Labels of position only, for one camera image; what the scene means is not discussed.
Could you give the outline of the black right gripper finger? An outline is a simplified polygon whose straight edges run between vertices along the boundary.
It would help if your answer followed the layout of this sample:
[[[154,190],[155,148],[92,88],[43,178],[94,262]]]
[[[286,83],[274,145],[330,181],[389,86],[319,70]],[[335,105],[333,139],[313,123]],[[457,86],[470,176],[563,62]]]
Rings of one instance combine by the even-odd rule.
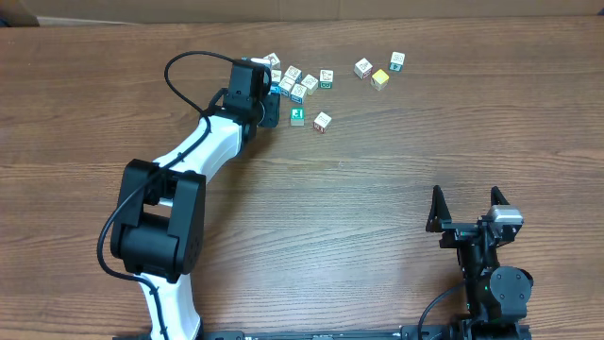
[[[491,189],[491,205],[509,205],[509,201],[497,186]]]
[[[432,190],[432,200],[428,221],[426,223],[427,232],[442,232],[445,225],[452,223],[452,217],[445,202],[444,193],[439,185],[435,185]]]

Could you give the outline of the blue letter wooden block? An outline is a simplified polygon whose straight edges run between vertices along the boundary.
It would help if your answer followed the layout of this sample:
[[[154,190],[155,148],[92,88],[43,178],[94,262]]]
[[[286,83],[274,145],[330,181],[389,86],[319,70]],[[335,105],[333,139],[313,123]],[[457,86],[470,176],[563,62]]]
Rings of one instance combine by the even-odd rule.
[[[282,78],[282,72],[280,70],[272,70],[271,71],[271,86],[270,86],[270,93],[271,94],[280,94],[281,90],[280,90],[280,86],[279,83],[281,81]]]

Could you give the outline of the sailboat picture wooden block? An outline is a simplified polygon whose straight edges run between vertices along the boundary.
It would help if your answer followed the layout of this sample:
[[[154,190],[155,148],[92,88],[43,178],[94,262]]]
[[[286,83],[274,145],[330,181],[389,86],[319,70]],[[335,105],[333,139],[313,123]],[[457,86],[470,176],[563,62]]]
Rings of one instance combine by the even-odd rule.
[[[286,97],[291,96],[291,91],[295,85],[295,81],[287,76],[284,76],[278,83],[280,93]]]

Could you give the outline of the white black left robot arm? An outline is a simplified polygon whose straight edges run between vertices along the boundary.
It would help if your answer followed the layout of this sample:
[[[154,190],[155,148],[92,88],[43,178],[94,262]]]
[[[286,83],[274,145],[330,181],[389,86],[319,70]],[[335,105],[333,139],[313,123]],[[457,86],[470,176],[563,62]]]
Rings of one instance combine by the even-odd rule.
[[[203,246],[206,186],[239,155],[258,128],[278,123],[267,59],[235,59],[227,87],[200,112],[197,128],[154,161],[125,168],[117,207],[97,247],[110,243],[124,264],[119,279],[137,282],[152,320],[147,339],[200,339],[203,322],[193,303],[191,273]]]

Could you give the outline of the green letter wooden block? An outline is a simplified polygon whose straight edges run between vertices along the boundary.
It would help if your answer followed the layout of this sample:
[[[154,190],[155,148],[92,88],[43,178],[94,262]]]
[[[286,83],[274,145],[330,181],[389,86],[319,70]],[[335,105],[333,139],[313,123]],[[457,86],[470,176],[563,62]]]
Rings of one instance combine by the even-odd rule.
[[[302,127],[305,125],[305,109],[291,108],[290,122],[293,127]]]

